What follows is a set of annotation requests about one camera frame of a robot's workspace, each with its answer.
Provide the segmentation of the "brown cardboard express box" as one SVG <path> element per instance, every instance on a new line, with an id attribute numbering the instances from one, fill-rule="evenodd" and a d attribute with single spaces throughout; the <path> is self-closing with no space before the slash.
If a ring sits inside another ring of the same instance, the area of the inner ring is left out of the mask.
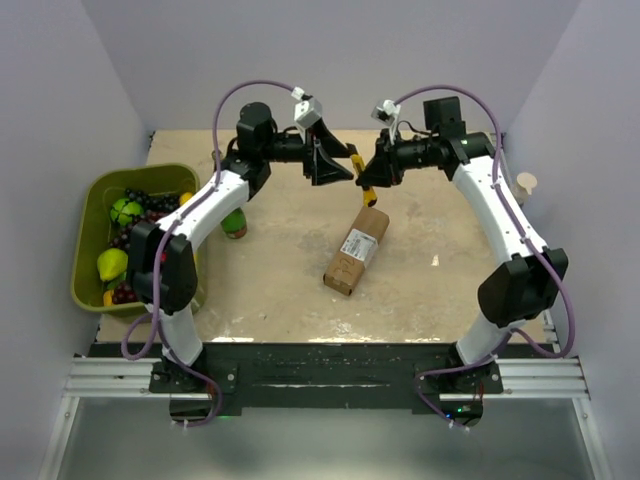
<path id="1" fill-rule="evenodd" d="M 323 274 L 330 289 L 351 296 L 374 258 L 390 224 L 389 216 L 363 206 Z"/>

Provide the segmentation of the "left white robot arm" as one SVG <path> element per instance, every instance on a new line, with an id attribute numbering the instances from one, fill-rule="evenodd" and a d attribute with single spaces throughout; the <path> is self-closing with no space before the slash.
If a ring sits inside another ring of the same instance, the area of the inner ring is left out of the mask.
<path id="1" fill-rule="evenodd" d="M 173 382 L 185 392 L 200 390 L 207 368 L 191 311 L 198 286 L 194 255 L 209 234 L 264 186 L 274 162 L 295 162 L 314 186 L 351 181 L 340 165 L 355 154 L 324 124 L 314 99 L 294 107 L 295 129 L 279 131 L 268 105 L 245 105 L 236 124 L 233 146 L 211 180 L 176 211 L 156 223 L 140 222 L 130 234 L 126 280 L 152 316 L 152 333 L 160 335 L 166 356 L 176 362 Z"/>

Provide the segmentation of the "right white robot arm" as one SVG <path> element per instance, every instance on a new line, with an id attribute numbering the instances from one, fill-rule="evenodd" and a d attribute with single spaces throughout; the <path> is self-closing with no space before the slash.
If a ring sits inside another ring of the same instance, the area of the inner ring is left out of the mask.
<path id="1" fill-rule="evenodd" d="M 427 135 L 404 139 L 397 131 L 399 104 L 384 100 L 373 110 L 384 124 L 374 155 L 357 184 L 389 188 L 406 171 L 434 167 L 470 204 L 493 251 L 497 267 L 478 287 L 480 312 L 455 348 L 459 360 L 445 369 L 448 386 L 469 392 L 481 380 L 478 365 L 488 363 L 508 336 L 549 309 L 566 274 L 568 257 L 551 249 L 532 228 L 506 184 L 497 149 L 481 132 L 470 133 L 456 96 L 424 102 Z"/>

